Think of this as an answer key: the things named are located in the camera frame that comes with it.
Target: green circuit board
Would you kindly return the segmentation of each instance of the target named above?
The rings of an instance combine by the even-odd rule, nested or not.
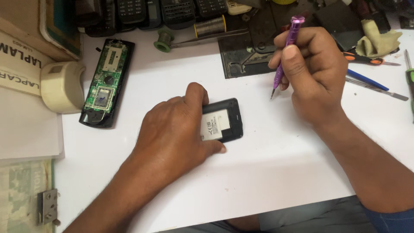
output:
[[[106,43],[92,79],[84,109],[109,113],[120,82],[128,48],[122,42]]]

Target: cardboard box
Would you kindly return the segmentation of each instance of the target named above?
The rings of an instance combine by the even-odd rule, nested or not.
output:
[[[39,30],[39,0],[2,0],[0,30],[56,61],[74,61],[70,55],[45,40]]]

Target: green screwdriver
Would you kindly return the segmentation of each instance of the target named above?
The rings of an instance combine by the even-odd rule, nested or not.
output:
[[[408,56],[407,50],[404,51],[404,55],[405,55],[405,62],[407,63],[407,68],[408,68],[405,74],[407,76],[407,82],[408,82],[408,86],[411,92],[411,108],[414,112],[414,69],[411,68],[410,56]]]

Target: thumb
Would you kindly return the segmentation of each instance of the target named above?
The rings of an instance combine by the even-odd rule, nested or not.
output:
[[[209,140],[209,141],[203,141],[202,142],[205,150],[206,157],[209,157],[215,153],[225,153],[227,151],[226,147],[223,145],[223,143],[217,141],[217,140]]]
[[[282,67],[293,90],[299,93],[307,91],[316,82],[309,73],[305,59],[296,45],[291,44],[283,49]]]

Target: blue pen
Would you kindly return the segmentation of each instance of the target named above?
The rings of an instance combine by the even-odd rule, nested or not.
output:
[[[372,85],[372,86],[374,86],[374,87],[380,88],[381,90],[384,90],[384,91],[388,91],[388,90],[389,90],[389,88],[384,87],[384,86],[382,86],[381,84],[377,83],[376,81],[374,81],[374,80],[372,80],[372,79],[370,79],[370,78],[367,78],[367,77],[365,77],[365,76],[364,76],[364,75],[362,75],[362,74],[358,74],[357,72],[352,71],[352,70],[350,70],[350,69],[348,69],[348,74],[349,74],[350,76],[352,76],[352,77],[356,78],[356,79],[359,79],[360,81],[362,81],[362,82],[364,82],[364,83],[368,83],[368,84],[370,84],[370,85]]]

